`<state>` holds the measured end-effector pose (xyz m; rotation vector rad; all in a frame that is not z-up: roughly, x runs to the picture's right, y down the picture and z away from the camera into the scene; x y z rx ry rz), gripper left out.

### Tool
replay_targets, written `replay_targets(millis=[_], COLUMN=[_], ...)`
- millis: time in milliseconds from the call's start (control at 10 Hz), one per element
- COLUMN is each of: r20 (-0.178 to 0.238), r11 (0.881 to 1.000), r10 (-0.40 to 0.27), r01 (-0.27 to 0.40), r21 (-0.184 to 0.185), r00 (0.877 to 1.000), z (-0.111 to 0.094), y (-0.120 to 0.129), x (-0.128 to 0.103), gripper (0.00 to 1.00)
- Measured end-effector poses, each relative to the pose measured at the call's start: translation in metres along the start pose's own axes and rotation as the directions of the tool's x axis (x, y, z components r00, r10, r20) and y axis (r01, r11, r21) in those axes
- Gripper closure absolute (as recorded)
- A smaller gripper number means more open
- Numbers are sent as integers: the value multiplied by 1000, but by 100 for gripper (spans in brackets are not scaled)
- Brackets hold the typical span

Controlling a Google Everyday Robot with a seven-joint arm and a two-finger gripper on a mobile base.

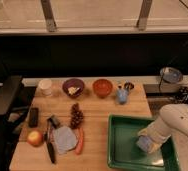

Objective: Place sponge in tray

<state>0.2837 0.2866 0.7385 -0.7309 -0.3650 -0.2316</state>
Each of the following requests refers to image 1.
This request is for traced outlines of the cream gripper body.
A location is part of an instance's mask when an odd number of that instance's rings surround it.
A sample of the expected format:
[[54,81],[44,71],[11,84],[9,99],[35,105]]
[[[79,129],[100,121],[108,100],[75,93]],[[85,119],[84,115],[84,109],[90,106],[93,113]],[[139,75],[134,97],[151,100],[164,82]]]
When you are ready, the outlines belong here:
[[149,132],[147,128],[138,132],[138,138],[140,136],[148,136],[153,142],[152,150],[148,154],[156,152],[168,140],[168,137],[161,136],[156,131]]

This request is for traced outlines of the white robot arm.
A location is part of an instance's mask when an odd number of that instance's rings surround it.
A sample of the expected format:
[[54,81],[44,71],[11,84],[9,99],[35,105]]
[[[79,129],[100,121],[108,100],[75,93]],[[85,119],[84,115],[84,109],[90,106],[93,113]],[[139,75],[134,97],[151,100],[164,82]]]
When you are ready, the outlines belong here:
[[164,105],[159,116],[138,132],[137,146],[154,153],[171,137],[173,129],[188,137],[188,104]]

